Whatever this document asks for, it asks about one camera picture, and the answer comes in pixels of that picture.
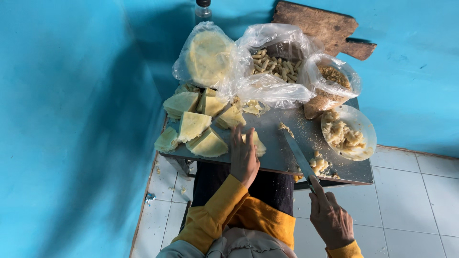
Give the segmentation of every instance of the white tile floor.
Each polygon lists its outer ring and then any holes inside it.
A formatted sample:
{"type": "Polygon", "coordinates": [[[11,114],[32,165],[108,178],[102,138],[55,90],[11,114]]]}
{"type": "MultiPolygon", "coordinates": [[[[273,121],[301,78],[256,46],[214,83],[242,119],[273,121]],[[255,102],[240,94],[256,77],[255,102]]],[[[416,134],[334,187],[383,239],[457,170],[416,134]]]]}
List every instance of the white tile floor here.
{"type": "MultiPolygon", "coordinates": [[[[370,160],[374,185],[328,189],[352,215],[364,257],[459,258],[459,160],[379,147],[370,160]]],[[[155,168],[149,185],[157,199],[144,207],[133,258],[153,258],[166,247],[192,199],[193,181],[177,176],[162,156],[158,162],[160,174],[155,168]]],[[[295,253],[325,258],[325,244],[309,221],[308,193],[294,193],[295,253]]]]}

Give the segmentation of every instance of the yellow sleeve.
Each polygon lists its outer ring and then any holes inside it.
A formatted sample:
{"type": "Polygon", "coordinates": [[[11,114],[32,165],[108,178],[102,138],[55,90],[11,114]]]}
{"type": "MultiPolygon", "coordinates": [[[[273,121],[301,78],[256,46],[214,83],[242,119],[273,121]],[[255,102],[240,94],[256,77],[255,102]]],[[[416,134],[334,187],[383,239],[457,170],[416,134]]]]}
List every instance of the yellow sleeve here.
{"type": "Polygon", "coordinates": [[[345,247],[333,250],[325,248],[325,250],[327,251],[328,257],[331,258],[364,258],[355,240],[345,247]]]}
{"type": "Polygon", "coordinates": [[[172,243],[184,240],[206,254],[248,196],[247,188],[229,175],[206,205],[188,210],[185,227],[172,243]]]}

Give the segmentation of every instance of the cutting board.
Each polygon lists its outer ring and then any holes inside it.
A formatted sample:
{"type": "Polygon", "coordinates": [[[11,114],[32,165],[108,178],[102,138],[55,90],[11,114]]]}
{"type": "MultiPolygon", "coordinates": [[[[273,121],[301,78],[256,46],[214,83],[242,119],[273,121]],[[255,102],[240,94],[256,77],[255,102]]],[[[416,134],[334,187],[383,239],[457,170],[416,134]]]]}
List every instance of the cutting board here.
{"type": "Polygon", "coordinates": [[[363,61],[376,48],[367,40],[349,38],[358,23],[346,14],[279,1],[272,22],[299,26],[306,35],[320,39],[331,56],[342,52],[363,61]]]}

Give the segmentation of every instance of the left hand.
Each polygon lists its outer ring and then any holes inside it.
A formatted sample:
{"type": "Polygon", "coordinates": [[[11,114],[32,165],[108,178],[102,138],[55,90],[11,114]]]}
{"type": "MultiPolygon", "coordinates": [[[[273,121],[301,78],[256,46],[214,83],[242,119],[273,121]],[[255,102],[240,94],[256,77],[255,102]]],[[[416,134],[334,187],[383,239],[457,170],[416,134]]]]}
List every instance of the left hand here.
{"type": "Polygon", "coordinates": [[[246,134],[246,143],[241,136],[242,125],[231,127],[231,172],[247,189],[252,185],[260,169],[257,147],[253,144],[253,132],[250,128],[246,134]]]}

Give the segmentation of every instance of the dark pants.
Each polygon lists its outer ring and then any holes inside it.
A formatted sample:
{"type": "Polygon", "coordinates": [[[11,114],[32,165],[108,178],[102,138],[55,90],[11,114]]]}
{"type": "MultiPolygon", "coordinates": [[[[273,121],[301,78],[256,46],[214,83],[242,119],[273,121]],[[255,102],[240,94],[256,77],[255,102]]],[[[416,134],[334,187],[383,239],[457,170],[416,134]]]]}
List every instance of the dark pants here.
{"type": "MultiPolygon", "coordinates": [[[[197,162],[192,207],[204,206],[230,174],[230,165],[197,162]]],[[[259,171],[249,194],[293,216],[293,176],[259,171]]]]}

